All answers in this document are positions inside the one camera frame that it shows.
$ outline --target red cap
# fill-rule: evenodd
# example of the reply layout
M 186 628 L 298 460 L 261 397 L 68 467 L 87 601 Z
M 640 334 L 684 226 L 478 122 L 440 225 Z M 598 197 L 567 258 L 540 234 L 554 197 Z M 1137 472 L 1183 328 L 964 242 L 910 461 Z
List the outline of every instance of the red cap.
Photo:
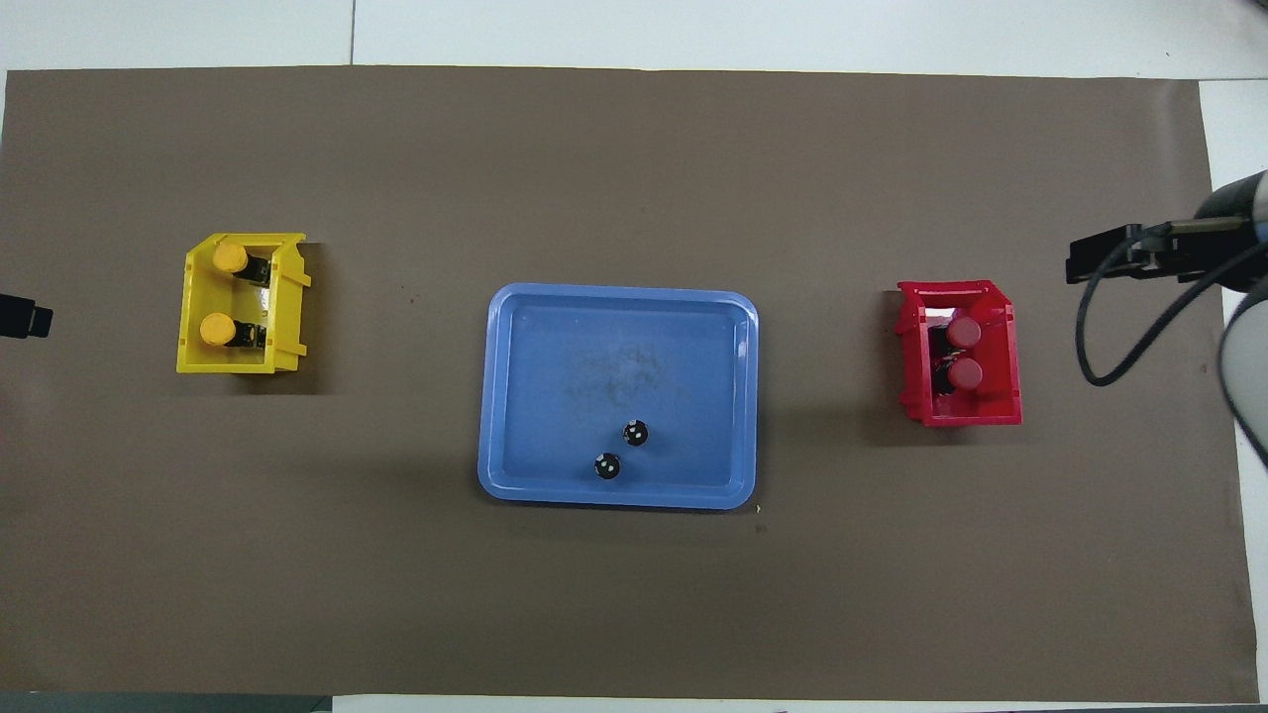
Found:
M 956 349 L 969 349 L 981 341 L 981 325 L 973 317 L 956 317 L 947 325 L 947 341 Z
M 973 391 L 981 384 L 981 364 L 967 356 L 956 359 L 947 369 L 947 381 L 956 388 Z

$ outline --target black component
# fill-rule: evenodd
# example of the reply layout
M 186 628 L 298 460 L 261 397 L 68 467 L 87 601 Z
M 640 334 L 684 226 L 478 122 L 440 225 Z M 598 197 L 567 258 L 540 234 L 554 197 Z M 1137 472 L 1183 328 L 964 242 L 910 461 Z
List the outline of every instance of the black component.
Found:
M 929 356 L 932 359 L 955 356 L 961 351 L 964 351 L 964 349 L 951 344 L 951 339 L 947 336 L 947 325 L 936 325 L 929 327 Z
M 625 424 L 625 428 L 621 429 L 621 438 L 625 439 L 625 443 L 634 447 L 639 447 L 647 443 L 647 436 L 648 436 L 647 424 L 639 420 L 633 420 Z
M 34 299 L 0 294 L 0 336 L 46 337 L 53 324 L 53 311 L 36 307 Z
M 929 386 L 933 388 L 933 393 L 946 396 L 955 392 L 955 387 L 951 386 L 952 364 L 955 364 L 955 359 L 943 359 L 933 367 L 933 374 L 931 374 L 929 378 Z
M 1170 221 L 1149 228 L 1140 223 L 1108 230 L 1070 244 L 1065 260 L 1065 282 L 1089 280 L 1101 261 L 1117 256 L 1102 277 L 1127 275 L 1135 279 L 1175 277 L 1193 282 L 1224 265 L 1230 258 L 1259 242 L 1257 228 L 1264 228 L 1268 216 L 1257 214 L 1255 194 L 1268 186 L 1265 171 L 1246 176 L 1216 190 L 1202 203 L 1193 219 Z M 1229 269 L 1219 284 L 1248 292 L 1268 274 L 1268 256 L 1257 255 Z
M 621 459 L 615 453 L 604 453 L 595 458 L 595 474 L 610 481 L 621 474 Z
M 251 322 L 233 320 L 233 339 L 224 343 L 224 346 L 246 346 L 250 349 L 264 349 L 265 329 Z
M 1184 291 L 1183 294 L 1168 304 L 1167 310 L 1164 310 L 1163 313 L 1154 320 L 1153 325 L 1149 325 L 1145 334 L 1136 341 L 1136 345 L 1127 351 L 1127 355 L 1118 362 L 1117 367 L 1103 376 L 1098 376 L 1093 373 L 1092 364 L 1088 363 L 1088 346 L 1087 340 L 1084 339 L 1088 306 L 1092 304 L 1092 294 L 1096 292 L 1097 284 L 1099 284 L 1101 279 L 1104 277 L 1106 268 L 1118 259 L 1118 256 L 1127 250 L 1127 247 L 1129 245 L 1126 241 L 1120 244 L 1115 250 L 1106 255 L 1101 265 L 1097 265 L 1097 269 L 1092 271 L 1092 277 L 1088 279 L 1088 287 L 1083 289 L 1083 299 L 1079 301 L 1079 311 L 1074 317 L 1074 353 L 1079 360 L 1079 370 L 1083 372 L 1083 378 L 1085 378 L 1092 386 L 1110 386 L 1122 378 L 1122 376 L 1136 364 L 1136 360 L 1140 359 L 1145 350 L 1154 344 L 1158 335 L 1163 334 L 1167 325 L 1172 324 L 1172 320 L 1174 320 L 1181 311 L 1197 299 L 1202 292 L 1212 284 L 1221 283 L 1221 278 L 1226 274 L 1253 260 L 1263 260 L 1264 255 L 1268 255 L 1268 242 L 1257 242 L 1255 245 L 1252 245 L 1250 247 L 1234 255 L 1231 259 L 1217 265 L 1213 270 L 1201 275 L 1197 282 L 1191 284 L 1189 288 Z
M 269 275 L 273 268 L 269 261 L 264 258 L 256 258 L 255 255 L 246 256 L 246 266 L 241 270 L 233 273 L 233 277 L 238 279 L 245 279 L 255 284 L 269 287 Z

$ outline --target plastic tray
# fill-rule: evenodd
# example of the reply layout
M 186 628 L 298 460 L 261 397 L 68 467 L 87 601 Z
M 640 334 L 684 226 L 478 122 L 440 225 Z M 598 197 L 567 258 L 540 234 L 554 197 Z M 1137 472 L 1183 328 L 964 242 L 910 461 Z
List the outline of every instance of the plastic tray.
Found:
M 634 419 L 640 447 L 621 436 Z M 602 453 L 620 457 L 611 480 Z M 757 477 L 757 308 L 733 292 L 503 287 L 478 471 L 505 500 L 738 507 Z

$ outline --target brown paper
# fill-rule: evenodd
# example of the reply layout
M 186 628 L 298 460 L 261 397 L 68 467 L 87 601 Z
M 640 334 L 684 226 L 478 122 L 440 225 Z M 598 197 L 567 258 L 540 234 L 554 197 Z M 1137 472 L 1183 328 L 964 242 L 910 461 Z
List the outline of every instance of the brown paper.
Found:
M 0 688 L 1250 702 L 1219 298 L 1111 388 L 1066 246 L 1208 193 L 1187 81 L 529 69 L 10 72 Z M 178 376 L 186 250 L 303 231 L 294 374 Z M 894 284 L 1016 303 L 1021 426 L 907 420 Z M 762 320 L 734 513 L 476 480 L 516 282 Z M 1111 280 L 1102 370 L 1178 294 Z

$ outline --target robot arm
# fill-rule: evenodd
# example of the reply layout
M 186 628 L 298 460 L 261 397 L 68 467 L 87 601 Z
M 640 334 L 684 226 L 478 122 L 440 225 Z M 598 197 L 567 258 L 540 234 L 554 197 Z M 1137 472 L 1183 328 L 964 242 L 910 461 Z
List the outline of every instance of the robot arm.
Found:
M 1153 279 L 1175 277 L 1193 282 L 1219 269 L 1257 244 L 1268 242 L 1268 171 L 1231 183 L 1202 203 L 1187 221 L 1168 221 L 1153 227 L 1126 225 L 1070 244 L 1065 282 L 1087 282 L 1121 245 L 1102 277 Z M 1216 282 L 1229 289 L 1250 292 L 1268 274 L 1268 255 L 1227 270 Z

